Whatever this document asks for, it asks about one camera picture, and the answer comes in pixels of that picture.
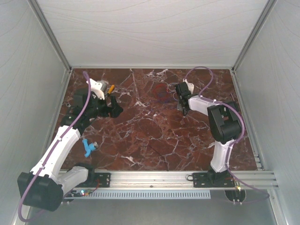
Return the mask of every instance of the marble surface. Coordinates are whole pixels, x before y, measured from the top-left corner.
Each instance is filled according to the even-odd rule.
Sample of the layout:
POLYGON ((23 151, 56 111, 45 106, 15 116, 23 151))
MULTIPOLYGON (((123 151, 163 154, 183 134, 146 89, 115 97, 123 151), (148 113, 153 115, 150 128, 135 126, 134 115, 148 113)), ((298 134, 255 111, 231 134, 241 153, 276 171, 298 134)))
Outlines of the marble surface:
MULTIPOLYGON (((75 69, 67 88, 56 130, 72 104, 76 89, 87 87, 75 69)), ((67 156, 62 169, 78 162, 107 170, 207 170, 213 156, 214 139, 208 118, 190 111, 186 117, 176 109, 177 101, 167 93, 170 83, 181 82, 185 69, 86 69, 90 78, 116 86, 116 96, 124 112, 115 119, 98 118, 82 135, 100 148, 86 158, 80 139, 67 156)), ((213 70, 215 78, 203 93, 207 98, 237 100, 229 70, 213 70)), ((206 70, 193 71, 187 80, 199 92, 210 80, 206 70)), ((246 136, 232 150, 233 170, 256 170, 256 163, 246 136)))

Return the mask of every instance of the metal corner post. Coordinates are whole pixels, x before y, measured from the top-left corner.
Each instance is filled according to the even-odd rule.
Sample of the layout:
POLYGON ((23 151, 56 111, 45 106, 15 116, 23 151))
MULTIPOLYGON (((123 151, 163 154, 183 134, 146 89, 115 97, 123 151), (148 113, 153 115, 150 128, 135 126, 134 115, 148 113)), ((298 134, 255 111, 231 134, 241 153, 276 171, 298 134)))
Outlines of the metal corner post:
POLYGON ((246 55, 248 49, 252 45, 252 43, 255 40, 256 36, 258 35, 259 31, 263 27, 264 22, 266 21, 268 15, 270 14, 270 12, 273 9, 276 2, 277 2, 277 0, 268 0, 268 2, 266 3, 265 7, 262 10, 262 13, 260 14, 255 26, 253 27, 248 39, 246 40, 237 60, 232 68, 233 71, 237 70, 237 68, 242 63, 244 56, 246 55))
POLYGON ((45 16, 44 16, 44 13, 41 9, 41 7, 39 6, 37 0, 27 0, 28 3, 30 4, 32 10, 34 11, 34 13, 36 14, 39 22, 41 23, 43 29, 45 30, 46 32, 46 35, 48 36, 51 44, 53 45, 56 53, 58 54, 60 60, 62 61, 62 63, 64 64, 65 68, 67 70, 70 70, 71 69, 71 66, 64 54, 64 52, 62 51, 49 23, 47 22, 45 16))

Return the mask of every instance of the gray floor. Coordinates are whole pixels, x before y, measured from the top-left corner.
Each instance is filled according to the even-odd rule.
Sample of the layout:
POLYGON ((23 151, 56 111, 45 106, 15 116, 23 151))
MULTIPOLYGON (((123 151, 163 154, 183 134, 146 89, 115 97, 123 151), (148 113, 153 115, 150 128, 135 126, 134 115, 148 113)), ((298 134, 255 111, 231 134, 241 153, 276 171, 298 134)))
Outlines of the gray floor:
MULTIPOLYGON (((28 225, 273 225, 269 200, 242 206, 211 200, 75 200, 28 225)), ((247 201, 259 198, 247 193, 247 201)))

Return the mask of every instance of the white wall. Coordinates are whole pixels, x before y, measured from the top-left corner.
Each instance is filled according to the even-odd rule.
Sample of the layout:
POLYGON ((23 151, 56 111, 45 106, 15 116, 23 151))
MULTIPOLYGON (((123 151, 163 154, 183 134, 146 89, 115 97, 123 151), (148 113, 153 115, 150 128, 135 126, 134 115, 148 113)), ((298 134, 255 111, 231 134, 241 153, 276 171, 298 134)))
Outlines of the white wall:
POLYGON ((267 0, 38 0, 72 66, 233 66, 267 0))
POLYGON ((19 174, 28 172, 44 150, 64 73, 63 64, 28 2, 0 0, 2 225, 11 224, 20 200, 19 174))
POLYGON ((278 0, 237 70, 246 111, 289 225, 300 221, 300 2, 278 0))

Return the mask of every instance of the white vent grille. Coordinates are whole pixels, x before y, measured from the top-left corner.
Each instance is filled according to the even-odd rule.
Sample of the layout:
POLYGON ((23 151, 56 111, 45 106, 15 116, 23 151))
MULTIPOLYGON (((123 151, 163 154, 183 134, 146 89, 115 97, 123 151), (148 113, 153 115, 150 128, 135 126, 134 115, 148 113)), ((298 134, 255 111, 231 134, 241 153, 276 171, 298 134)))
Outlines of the white vent grille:
POLYGON ((97 190, 88 199, 210 199, 209 190, 97 190))

